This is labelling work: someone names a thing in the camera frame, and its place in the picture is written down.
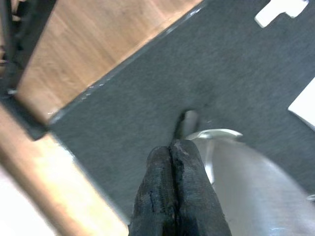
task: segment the black metal bar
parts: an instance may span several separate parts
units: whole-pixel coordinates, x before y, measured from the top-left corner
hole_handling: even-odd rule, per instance
[[[4,36],[5,69],[0,78],[0,101],[33,139],[39,139],[47,127],[38,122],[22,103],[14,97],[40,35],[56,0],[27,0],[17,10],[19,24],[12,18],[10,0],[0,0],[0,14]]]

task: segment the floor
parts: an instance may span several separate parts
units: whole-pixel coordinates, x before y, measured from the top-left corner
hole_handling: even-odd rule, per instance
[[[42,122],[200,0],[59,0],[20,84]],[[33,142],[0,105],[0,163],[61,235],[127,235],[127,227],[51,134]]]

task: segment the silver metal object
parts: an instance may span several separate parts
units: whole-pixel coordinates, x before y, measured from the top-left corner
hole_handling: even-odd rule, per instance
[[[239,136],[207,130],[188,137],[215,182],[232,235],[315,235],[315,207],[304,190],[275,163],[237,142]]]

